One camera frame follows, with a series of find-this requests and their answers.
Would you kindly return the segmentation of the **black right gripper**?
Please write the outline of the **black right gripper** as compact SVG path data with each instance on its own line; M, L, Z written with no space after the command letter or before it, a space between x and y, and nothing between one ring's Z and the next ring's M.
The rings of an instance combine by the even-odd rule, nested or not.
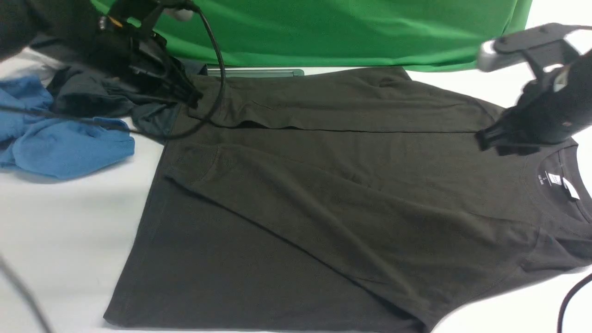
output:
M592 124L591 53L546 72L530 52L527 63L535 74L515 106L475 135L479 150L499 156L527 155L558 145Z

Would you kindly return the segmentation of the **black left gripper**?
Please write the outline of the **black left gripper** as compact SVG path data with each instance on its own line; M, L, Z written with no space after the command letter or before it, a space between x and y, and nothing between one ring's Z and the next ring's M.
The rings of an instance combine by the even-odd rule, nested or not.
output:
M101 18L90 65L138 93L196 107L203 93L165 46L165 39L155 32L142 36L140 28L129 23Z

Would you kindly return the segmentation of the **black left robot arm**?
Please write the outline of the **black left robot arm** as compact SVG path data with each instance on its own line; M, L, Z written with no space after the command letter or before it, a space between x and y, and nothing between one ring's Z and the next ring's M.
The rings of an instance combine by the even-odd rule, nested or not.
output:
M101 13L89 0L3 0L1 57L46 35L68 50L64 62L118 78L133 91L195 107L203 94L154 31L166 9L191 9L191 3L117 0Z

